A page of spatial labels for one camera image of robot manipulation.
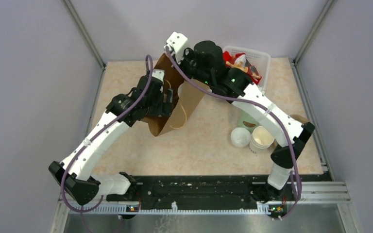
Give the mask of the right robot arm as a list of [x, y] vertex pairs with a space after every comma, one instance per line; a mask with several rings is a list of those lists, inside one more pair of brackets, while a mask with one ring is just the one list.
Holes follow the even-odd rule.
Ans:
[[174, 53], [174, 67], [187, 82], [192, 83], [196, 79], [207, 85], [208, 90], [196, 84], [193, 86], [249, 114], [278, 143], [271, 154], [273, 167], [265, 187], [267, 197], [278, 200], [285, 194], [284, 185], [290, 173], [295, 175], [296, 184], [301, 186], [296, 161], [314, 133], [315, 126], [310, 122], [302, 123], [277, 107], [247, 73], [227, 65], [222, 49], [213, 41], [202, 41], [194, 48], [184, 43]]

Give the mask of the brown paper bag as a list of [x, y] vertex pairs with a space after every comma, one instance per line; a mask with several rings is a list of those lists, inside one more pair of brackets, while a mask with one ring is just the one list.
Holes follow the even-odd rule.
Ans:
[[185, 126], [205, 93], [195, 88], [172, 67], [169, 58], [162, 54], [154, 65], [165, 72], [164, 90], [173, 91], [172, 113], [170, 117], [147, 116], [143, 119], [153, 136], [160, 136]]

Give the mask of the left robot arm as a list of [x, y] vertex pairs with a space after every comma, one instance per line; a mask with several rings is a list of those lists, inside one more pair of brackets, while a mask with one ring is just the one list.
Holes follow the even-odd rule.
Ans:
[[142, 76], [128, 94], [112, 98], [99, 122], [78, 148], [61, 162], [53, 161], [49, 172], [79, 205], [100, 196], [118, 195], [121, 200], [136, 196], [135, 179], [125, 172], [92, 177], [92, 170], [111, 145], [146, 116], [169, 117], [173, 90], [164, 90], [164, 71]]

